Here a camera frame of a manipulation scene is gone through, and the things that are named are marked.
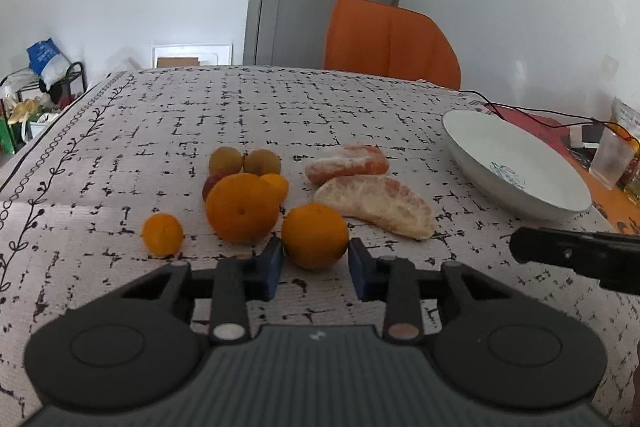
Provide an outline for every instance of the plastic cup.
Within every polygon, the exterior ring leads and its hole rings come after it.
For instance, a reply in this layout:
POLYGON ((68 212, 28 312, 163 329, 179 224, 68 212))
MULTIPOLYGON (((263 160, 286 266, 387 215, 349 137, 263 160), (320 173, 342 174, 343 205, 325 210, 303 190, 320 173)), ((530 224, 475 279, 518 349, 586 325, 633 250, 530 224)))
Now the plastic cup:
POLYGON ((618 183, 620 176, 635 154, 630 142, 606 127, 602 133, 596 155, 591 162, 589 173, 608 190, 611 190, 618 183))

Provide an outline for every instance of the bowl rim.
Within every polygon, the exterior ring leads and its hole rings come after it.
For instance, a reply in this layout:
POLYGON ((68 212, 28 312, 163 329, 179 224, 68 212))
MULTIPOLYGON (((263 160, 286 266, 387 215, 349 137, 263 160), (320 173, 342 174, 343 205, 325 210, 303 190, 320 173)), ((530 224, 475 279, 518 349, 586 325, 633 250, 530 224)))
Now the bowl rim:
POLYGON ((586 182, 582 179, 582 177, 580 176, 580 174, 578 174, 577 171, 575 171, 574 167, 567 162, 567 160, 555 149, 553 149, 553 147, 551 147, 549 144, 543 142, 540 138, 538 138, 537 136, 531 134, 530 132, 522 129, 521 127, 518 127, 517 125, 503 120, 502 118, 498 117, 495 114, 491 114, 491 113, 485 113, 485 112, 479 112, 473 109, 452 109, 447 111, 445 114, 442 115, 442 128, 444 129, 444 132, 447 134, 447 136, 449 137, 450 140, 452 140, 452 142, 454 142, 464 153, 466 156, 468 156, 468 158, 470 158, 471 160, 473 160, 474 163, 476 163, 477 165, 481 166, 483 169, 485 169, 487 172, 490 172, 492 176, 494 176, 495 178, 499 179, 500 181, 502 181, 503 183, 509 185, 510 187, 516 188, 519 192, 522 192, 523 194, 525 194, 526 196, 530 197, 530 198, 534 198, 535 200, 541 201, 542 203, 548 204, 549 206, 552 206, 553 208, 557 209, 557 210, 562 210, 565 212, 574 212, 575 214, 580 214, 581 212, 586 212, 587 210, 589 210, 591 208, 591 206, 593 205, 593 198, 591 197, 591 191, 589 190, 589 187, 587 186, 586 182), (511 128, 515 128, 517 133, 526 133, 529 137, 534 138, 535 140, 537 140, 539 143, 541 143, 547 150, 551 151, 553 155, 555 155, 556 157, 559 157, 564 164, 566 165, 567 168, 570 169, 570 171, 573 174, 570 174, 571 176, 574 176, 575 180, 580 180, 580 185, 582 186, 582 188, 584 189, 583 195, 585 195, 586 200, 589 201, 589 203, 587 204, 586 207, 584 208, 578 208, 577 205, 572 206, 572 207, 568 207, 568 206, 560 206, 557 203, 552 203, 551 201, 547 201, 544 198, 541 198, 535 194, 531 194, 531 192, 529 192, 528 190, 525 190, 524 188, 518 187, 517 185, 514 185, 510 182, 508 182, 507 180, 504 180, 502 178, 500 178, 500 176, 497 176, 490 168, 488 168, 487 166, 485 166, 482 162, 480 162, 478 159, 476 159, 471 153, 469 153, 459 142, 458 140, 456 140, 451 133, 449 132, 449 129, 447 129, 446 126, 446 122, 445 119, 447 118, 447 115, 449 115, 450 113, 473 113, 475 115, 478 115, 479 118, 495 118, 495 121, 497 121, 498 125, 504 125, 504 126, 510 126, 511 128))

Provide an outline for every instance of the vine pattern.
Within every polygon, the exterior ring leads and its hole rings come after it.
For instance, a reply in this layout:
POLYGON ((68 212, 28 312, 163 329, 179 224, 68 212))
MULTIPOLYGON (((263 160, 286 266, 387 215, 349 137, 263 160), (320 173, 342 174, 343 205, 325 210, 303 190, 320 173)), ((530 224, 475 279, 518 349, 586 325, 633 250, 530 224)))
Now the vine pattern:
MULTIPOLYGON (((89 107, 93 105, 95 100, 97 100, 100 96, 102 96, 109 89, 109 87, 112 86, 113 83, 120 77, 121 75, 116 75, 111 82, 109 82, 106 86, 104 86, 96 94, 96 96, 94 96, 89 101, 88 104, 86 104, 83 108, 81 108, 78 111, 78 113, 76 113, 76 115, 63 127, 63 129, 60 131, 60 133, 58 133, 58 135, 53 139, 53 141, 49 143, 49 146, 45 149, 45 152, 36 161, 34 166, 31 167, 31 169, 25 174, 24 178, 20 180, 20 183, 16 187, 14 193, 11 195, 11 197, 9 197, 9 200, 4 202, 5 203, 3 205, 4 208, 2 212, 0 212, 0 230, 2 230, 2 228, 4 227, 4 222, 9 215, 8 211, 9 211, 9 208, 11 207, 11 203, 13 203, 13 201, 18 199, 19 195, 24 190, 24 186, 29 181, 31 176, 33 176, 33 174, 35 174, 35 171, 38 168, 40 168, 40 166, 45 162, 47 158, 49 158, 50 154, 53 152, 53 150, 58 145, 58 143, 62 140, 63 136, 65 136, 65 134, 68 133, 71 127, 82 117, 82 115, 84 115, 84 113, 89 109, 89 107)), ((122 84, 120 87, 113 89, 113 92, 111 93, 111 96, 108 98, 108 102, 105 105, 103 105, 102 107, 96 107, 92 110, 94 117, 89 119, 91 126, 89 127, 87 132, 80 134, 79 138, 72 137, 69 140, 69 142, 67 142, 66 145, 68 146, 68 149, 65 149, 63 151, 63 155, 60 158, 58 165, 49 169, 49 179, 47 181, 41 181, 38 188, 36 189, 37 192, 39 192, 38 197, 30 198, 29 200, 27 200, 27 203, 30 206, 29 216, 27 217, 27 220, 24 226, 22 227, 22 231, 20 232, 18 240, 9 241, 8 246, 11 252, 10 256, 8 258, 5 258, 4 254, 0 253, 0 293, 6 292, 11 287, 11 282, 5 280, 6 275, 9 271, 9 266, 11 264, 11 261, 14 259, 15 255, 19 251, 22 251, 29 246, 29 241, 24 240, 24 237, 27 231, 31 229, 35 229, 37 227, 38 225, 37 218, 44 215, 45 213, 44 208, 40 208, 36 211, 36 207, 47 201, 45 195, 49 191, 49 188, 51 187, 54 177, 60 174, 63 174, 66 171, 66 169, 63 168, 63 164, 65 162, 72 160, 78 154, 79 152, 78 146, 80 145, 80 143, 82 143, 86 138, 95 136, 95 133, 103 125, 102 121, 104 120, 103 115, 105 114, 105 112, 110 107, 112 107, 113 102, 120 97, 120 94, 122 93, 122 91, 127 87, 129 87, 133 83, 133 81, 134 81, 134 76, 131 75, 124 84, 122 84)))

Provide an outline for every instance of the tablecloth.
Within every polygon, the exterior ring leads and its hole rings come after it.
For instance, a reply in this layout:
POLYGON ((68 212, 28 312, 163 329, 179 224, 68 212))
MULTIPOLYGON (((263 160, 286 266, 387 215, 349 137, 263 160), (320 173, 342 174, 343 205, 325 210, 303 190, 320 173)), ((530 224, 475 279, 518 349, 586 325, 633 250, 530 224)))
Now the tablecloth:
MULTIPOLYGON (((139 237, 150 214, 180 219, 180 257, 194 269, 246 252, 221 243, 206 221, 200 191, 212 150, 226 144, 281 156, 290 182, 284 214, 312 198, 305 163, 348 142, 380 146, 390 175, 430 201, 438 222, 421 243, 354 219, 351 237, 374 255, 408 257, 420 268, 462 261, 588 324, 609 355, 594 405, 628 424, 639 299, 565 269, 513 260, 508 239, 522 221, 465 179, 443 140, 443 113, 470 103, 426 82, 284 68, 144 70, 98 84, 10 166, 0 192, 0 425, 16 425, 38 406, 22 367, 33 331, 167 262, 150 256, 139 237)), ((592 209, 560 226, 602 230, 606 222, 592 209)), ((436 331, 435 303, 423 308, 436 331)), ((194 327, 205 328, 206 317, 206 307, 196 309, 194 327)), ((254 330, 263 323, 380 326, 383 305, 356 299, 342 259, 318 273, 286 266, 275 300, 251 303, 250 317, 254 330)))

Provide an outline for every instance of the yellow fruit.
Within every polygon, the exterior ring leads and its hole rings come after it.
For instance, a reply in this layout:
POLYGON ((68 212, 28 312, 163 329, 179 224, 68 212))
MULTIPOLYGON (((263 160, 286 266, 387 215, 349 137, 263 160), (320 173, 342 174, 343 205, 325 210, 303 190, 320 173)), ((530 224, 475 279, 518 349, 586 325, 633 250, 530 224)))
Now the yellow fruit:
POLYGON ((287 199, 287 194, 289 194, 289 182, 284 176, 270 172, 269 174, 263 174, 260 176, 260 179, 263 179, 273 187, 278 197, 278 203, 282 203, 287 199))
POLYGON ((278 221, 279 204, 270 184, 242 172, 222 178, 209 191, 205 210, 220 239, 253 244, 278 221))
POLYGON ((236 174, 242 170, 244 156, 233 147, 220 147, 213 151, 209 157, 209 175, 236 174))
POLYGON ((182 225, 171 214, 154 214, 142 227, 142 241, 158 257, 178 253, 183 239, 182 225))
POLYGON ((270 172, 280 174, 280 158, 276 153, 267 149, 252 151, 244 159, 244 172, 250 172, 256 176, 262 176, 270 172))
POLYGON ((346 221, 319 203, 294 208, 282 222, 282 242, 293 263, 308 270, 327 268, 349 245, 346 221))

